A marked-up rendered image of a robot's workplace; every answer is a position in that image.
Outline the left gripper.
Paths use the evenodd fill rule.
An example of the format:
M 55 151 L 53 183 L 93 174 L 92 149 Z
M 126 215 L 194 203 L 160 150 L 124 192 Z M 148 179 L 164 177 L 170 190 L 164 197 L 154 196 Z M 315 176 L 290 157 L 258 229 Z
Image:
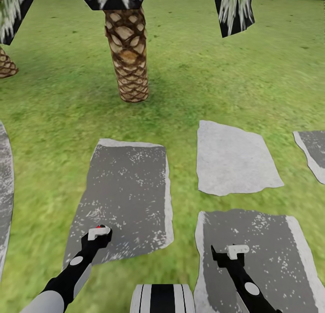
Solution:
M 108 245 L 108 242 L 111 241 L 111 234 L 112 234 L 112 229 L 108 234 L 102 234 L 98 235 L 95 240 L 90 240 L 88 241 L 88 236 L 82 237 L 82 249 L 86 247 L 91 247 L 94 249 L 95 253 L 99 250 L 99 248 L 106 248 Z

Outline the robot trunk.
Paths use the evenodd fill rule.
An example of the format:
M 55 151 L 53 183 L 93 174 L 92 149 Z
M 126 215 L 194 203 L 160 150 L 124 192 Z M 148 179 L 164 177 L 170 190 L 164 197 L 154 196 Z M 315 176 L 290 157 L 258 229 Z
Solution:
M 195 313 L 188 284 L 137 284 L 130 313 Z

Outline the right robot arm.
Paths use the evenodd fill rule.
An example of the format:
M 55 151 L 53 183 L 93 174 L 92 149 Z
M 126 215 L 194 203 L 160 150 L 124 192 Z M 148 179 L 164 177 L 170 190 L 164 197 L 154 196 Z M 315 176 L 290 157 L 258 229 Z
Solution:
M 213 259 L 220 268 L 227 268 L 237 288 L 236 297 L 243 313 L 282 313 L 275 310 L 261 296 L 261 291 L 244 270 L 244 254 L 249 252 L 247 245 L 228 245 L 228 253 L 219 253 L 211 246 Z

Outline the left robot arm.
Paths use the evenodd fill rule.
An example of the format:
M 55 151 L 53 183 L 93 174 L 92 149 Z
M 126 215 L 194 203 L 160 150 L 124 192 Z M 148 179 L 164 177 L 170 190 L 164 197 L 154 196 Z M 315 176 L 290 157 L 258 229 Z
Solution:
M 19 313 L 65 313 L 92 270 L 92 260 L 99 248 L 106 248 L 111 241 L 112 229 L 89 229 L 82 237 L 82 250 L 70 261 L 56 278 L 51 278 L 45 289 Z

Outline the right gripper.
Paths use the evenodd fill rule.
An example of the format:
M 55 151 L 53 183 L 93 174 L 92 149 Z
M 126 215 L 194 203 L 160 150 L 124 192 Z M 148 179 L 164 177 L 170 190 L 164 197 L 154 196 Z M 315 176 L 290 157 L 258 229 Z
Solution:
M 231 260 L 227 253 L 219 253 L 217 254 L 217 252 L 215 251 L 215 249 L 213 248 L 213 246 L 211 246 L 212 249 L 212 255 L 213 255 L 213 259 L 217 260 L 217 264 L 220 268 L 227 268 L 229 274 L 232 274 L 232 271 L 235 268 L 241 268 L 244 269 L 243 267 L 245 266 L 244 263 L 244 255 L 242 253 L 238 253 L 237 254 L 237 259 Z

